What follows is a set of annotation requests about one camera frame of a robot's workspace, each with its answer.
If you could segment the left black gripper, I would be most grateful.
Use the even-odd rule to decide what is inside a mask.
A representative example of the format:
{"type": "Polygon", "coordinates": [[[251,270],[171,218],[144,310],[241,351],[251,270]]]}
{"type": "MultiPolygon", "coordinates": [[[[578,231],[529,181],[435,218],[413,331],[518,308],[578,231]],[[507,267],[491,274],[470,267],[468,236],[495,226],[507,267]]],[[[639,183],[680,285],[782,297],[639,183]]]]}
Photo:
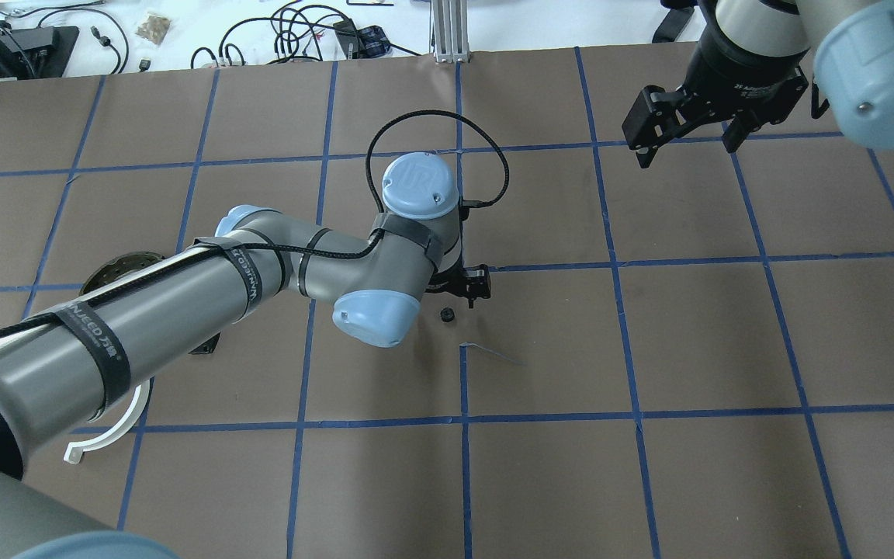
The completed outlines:
{"type": "Polygon", "coordinates": [[[449,293],[451,296],[467,300],[467,308],[473,309],[476,300],[492,297],[490,267],[486,264],[465,268],[457,262],[449,269],[441,270],[427,283],[427,293],[449,293]]]}

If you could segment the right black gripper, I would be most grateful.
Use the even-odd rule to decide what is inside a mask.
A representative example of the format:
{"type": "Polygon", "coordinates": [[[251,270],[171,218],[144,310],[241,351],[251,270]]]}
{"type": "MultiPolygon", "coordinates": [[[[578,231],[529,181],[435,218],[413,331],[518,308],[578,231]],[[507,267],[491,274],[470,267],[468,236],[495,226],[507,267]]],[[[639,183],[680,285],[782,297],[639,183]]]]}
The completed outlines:
{"type": "Polygon", "coordinates": [[[708,84],[682,85],[668,92],[643,86],[622,123],[625,142],[636,152],[642,169],[653,163],[653,153],[703,125],[724,123],[722,142],[734,155],[753,132],[766,124],[784,123],[809,87],[797,67],[788,77],[763,88],[745,86],[706,74],[708,84]]]}

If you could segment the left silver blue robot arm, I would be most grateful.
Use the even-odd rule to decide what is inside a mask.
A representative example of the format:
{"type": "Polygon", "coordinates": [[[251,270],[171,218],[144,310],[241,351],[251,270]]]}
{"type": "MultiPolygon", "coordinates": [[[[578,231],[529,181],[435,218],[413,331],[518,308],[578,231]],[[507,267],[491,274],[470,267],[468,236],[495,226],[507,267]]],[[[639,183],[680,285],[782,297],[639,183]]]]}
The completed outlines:
{"type": "Polygon", "coordinates": [[[25,484],[29,459],[278,293],[329,302],[341,332],[380,348],[404,340],[426,293],[490,296],[486,266],[461,257],[463,223],[490,201],[463,199],[428,152],[366,181],[366,238],[239,205],[175,257],[0,327],[0,558],[174,557],[25,484]]]}

